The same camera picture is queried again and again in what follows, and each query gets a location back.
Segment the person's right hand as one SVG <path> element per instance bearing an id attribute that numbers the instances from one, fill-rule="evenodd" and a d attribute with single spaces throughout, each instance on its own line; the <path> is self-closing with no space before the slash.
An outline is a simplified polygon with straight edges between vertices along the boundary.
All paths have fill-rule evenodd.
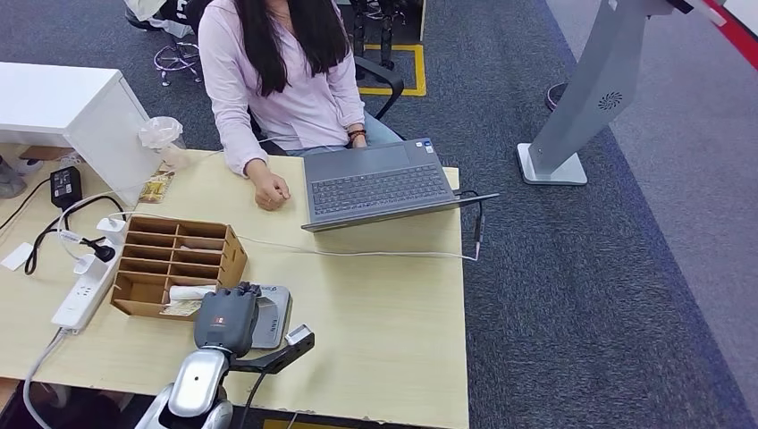
<path id="1" fill-rule="evenodd" d="M 263 160 L 250 160 L 244 172 L 254 185 L 254 199 L 260 208 L 275 211 L 290 200 L 291 194 L 286 181 L 274 174 Z"/>

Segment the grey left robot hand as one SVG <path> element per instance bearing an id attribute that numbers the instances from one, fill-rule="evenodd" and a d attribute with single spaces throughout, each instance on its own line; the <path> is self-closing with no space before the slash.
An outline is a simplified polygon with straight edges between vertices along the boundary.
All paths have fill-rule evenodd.
<path id="1" fill-rule="evenodd" d="M 252 349 L 260 297 L 260 287 L 250 282 L 208 292 L 194 319 L 195 345 L 224 349 L 236 358 L 245 356 Z"/>

